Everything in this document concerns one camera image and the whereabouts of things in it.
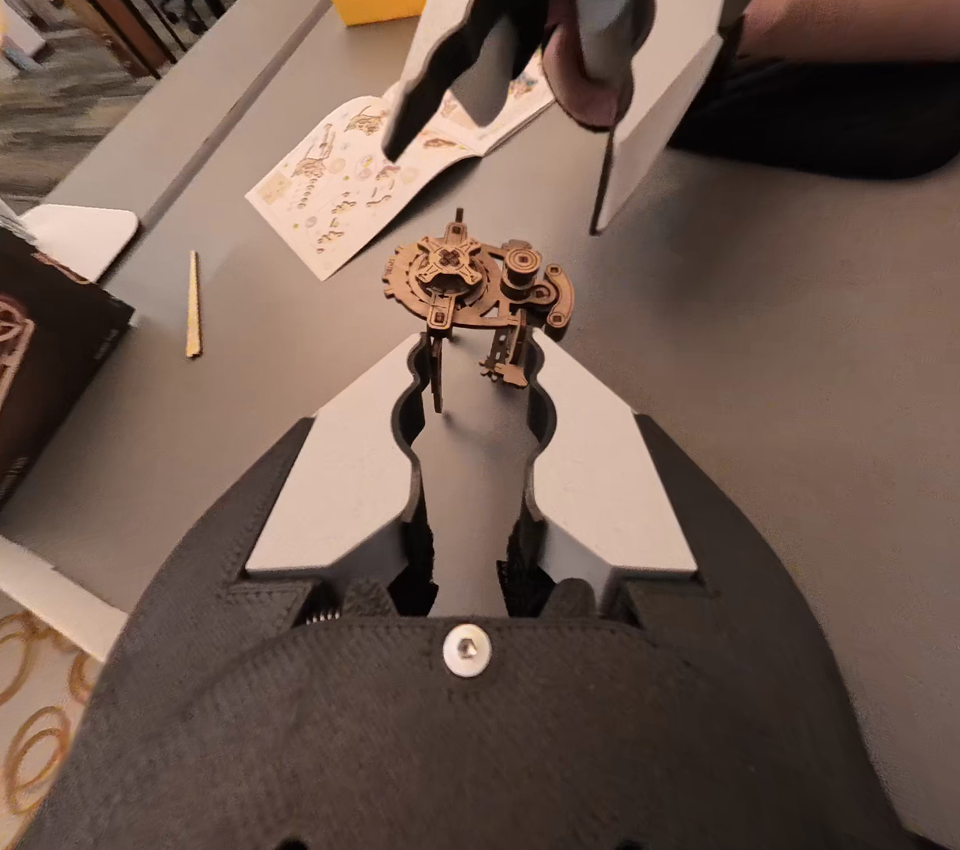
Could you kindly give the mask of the open instruction booklet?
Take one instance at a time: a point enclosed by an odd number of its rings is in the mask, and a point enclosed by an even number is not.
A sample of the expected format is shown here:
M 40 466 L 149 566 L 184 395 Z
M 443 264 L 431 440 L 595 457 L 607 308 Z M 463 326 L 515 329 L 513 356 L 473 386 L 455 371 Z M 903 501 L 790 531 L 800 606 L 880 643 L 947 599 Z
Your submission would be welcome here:
M 542 55 L 515 78 L 496 119 L 474 124 L 452 92 L 398 161 L 382 151 L 398 94 L 346 101 L 326 115 L 246 199 L 320 281 L 330 278 L 431 181 L 498 148 L 554 103 Z

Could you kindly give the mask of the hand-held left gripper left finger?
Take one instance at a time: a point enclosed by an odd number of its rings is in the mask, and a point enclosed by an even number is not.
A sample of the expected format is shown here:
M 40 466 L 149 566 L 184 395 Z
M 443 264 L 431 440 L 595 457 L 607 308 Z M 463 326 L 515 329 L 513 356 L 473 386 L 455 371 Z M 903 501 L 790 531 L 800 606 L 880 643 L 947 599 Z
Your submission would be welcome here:
M 425 423 L 431 347 L 403 340 L 318 409 L 253 546 L 252 578 L 313 577 L 341 604 L 358 580 L 399 611 L 428 611 L 434 537 L 413 444 Z

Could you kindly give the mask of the thin wooden stick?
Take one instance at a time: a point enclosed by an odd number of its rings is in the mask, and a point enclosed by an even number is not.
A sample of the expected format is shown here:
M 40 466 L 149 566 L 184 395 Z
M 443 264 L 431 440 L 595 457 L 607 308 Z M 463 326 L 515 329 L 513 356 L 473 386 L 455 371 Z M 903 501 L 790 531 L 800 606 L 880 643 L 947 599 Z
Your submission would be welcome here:
M 200 296 L 200 260 L 191 249 L 188 261 L 185 356 L 195 360 L 203 353 L 202 309 Z

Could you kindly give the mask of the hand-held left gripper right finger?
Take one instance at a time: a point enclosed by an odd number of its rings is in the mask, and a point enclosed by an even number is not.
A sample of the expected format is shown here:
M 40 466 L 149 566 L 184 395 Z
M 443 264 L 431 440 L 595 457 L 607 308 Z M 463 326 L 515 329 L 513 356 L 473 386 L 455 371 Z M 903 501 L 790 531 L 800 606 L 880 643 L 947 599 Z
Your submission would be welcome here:
M 600 609 L 624 580 L 694 580 L 638 414 L 553 340 L 534 339 L 531 357 L 523 556 L 534 574 L 585 581 Z

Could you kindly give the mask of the black cloth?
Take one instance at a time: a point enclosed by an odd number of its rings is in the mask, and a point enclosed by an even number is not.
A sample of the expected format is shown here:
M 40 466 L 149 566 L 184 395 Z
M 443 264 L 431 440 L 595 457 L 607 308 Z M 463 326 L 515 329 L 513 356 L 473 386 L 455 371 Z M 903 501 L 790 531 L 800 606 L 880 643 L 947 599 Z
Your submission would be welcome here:
M 837 179 L 930 175 L 959 151 L 958 61 L 791 62 L 724 43 L 666 147 Z

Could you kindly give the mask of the white rounded board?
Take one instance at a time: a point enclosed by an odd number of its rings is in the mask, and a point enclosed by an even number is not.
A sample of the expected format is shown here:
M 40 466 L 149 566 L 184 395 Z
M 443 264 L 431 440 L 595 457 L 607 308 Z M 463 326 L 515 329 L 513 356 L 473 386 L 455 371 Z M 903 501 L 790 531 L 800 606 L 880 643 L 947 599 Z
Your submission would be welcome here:
M 19 218 L 41 260 L 80 282 L 97 284 L 141 230 L 123 209 L 42 204 Z

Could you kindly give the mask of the white flat sheet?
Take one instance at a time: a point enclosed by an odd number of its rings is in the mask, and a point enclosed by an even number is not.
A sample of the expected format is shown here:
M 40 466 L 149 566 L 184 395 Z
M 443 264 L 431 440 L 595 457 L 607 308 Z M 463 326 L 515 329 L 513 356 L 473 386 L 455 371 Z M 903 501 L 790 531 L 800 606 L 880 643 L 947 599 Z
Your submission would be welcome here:
M 106 663 L 128 616 L 52 564 L 1 538 L 1 591 L 92 658 Z

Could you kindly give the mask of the dark model kit box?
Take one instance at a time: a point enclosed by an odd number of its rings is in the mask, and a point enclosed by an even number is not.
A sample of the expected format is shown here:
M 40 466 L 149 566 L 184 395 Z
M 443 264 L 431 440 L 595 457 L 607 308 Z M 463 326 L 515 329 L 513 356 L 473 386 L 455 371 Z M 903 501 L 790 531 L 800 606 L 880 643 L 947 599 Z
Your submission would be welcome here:
M 1 504 L 17 491 L 135 309 L 1 231 Z

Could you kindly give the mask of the brown wooden gear model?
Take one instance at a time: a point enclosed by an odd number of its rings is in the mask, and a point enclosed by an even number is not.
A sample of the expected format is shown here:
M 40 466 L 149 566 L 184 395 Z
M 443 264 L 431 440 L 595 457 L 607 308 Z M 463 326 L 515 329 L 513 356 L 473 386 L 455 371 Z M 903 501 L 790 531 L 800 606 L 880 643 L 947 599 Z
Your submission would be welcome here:
M 398 247 L 382 282 L 387 298 L 425 324 L 435 412 L 443 410 L 443 343 L 455 329 L 492 331 L 482 374 L 523 389 L 534 329 L 560 340 L 574 311 L 574 287 L 561 266 L 546 264 L 525 241 L 496 246 L 474 239 L 462 209 L 441 236 Z

